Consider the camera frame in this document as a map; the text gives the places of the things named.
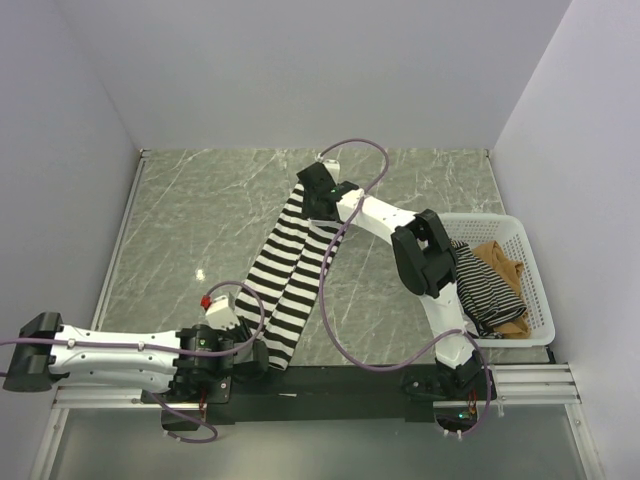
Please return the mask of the wide striped tank top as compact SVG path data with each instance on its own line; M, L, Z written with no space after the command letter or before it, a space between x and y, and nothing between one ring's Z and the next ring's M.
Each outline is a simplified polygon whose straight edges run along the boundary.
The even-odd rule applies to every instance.
M305 219L303 193L296 184L246 277L253 292L241 291L235 300L238 317L266 345L269 365L281 371L314 309L324 254L334 257L339 248L330 242L340 225Z

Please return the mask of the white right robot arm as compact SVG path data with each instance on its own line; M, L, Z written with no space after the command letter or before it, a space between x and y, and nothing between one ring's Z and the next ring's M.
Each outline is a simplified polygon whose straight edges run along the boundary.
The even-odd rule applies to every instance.
M439 216L429 209L420 213L400 209L348 181L338 184L321 162L298 172L297 177L303 187L303 217L341 224L328 250L333 249L352 225L391 246L399 278L420 300L434 335L430 343L400 364L364 364L347 352L331 330L324 304L324 286L320 285L321 317L329 338L343 357L368 371L391 372L407 367L433 348L435 378L448 399L465 398L478 381L488 381L486 359L464 325L456 286L456 251Z

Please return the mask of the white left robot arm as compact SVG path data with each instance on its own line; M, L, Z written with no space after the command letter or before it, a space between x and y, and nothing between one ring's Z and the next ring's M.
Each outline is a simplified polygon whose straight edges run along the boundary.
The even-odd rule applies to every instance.
M3 372L9 392L46 392L57 384L138 388L171 401L208 396L262 377L266 345L241 329L206 323L150 334L92 331L43 312L22 327Z

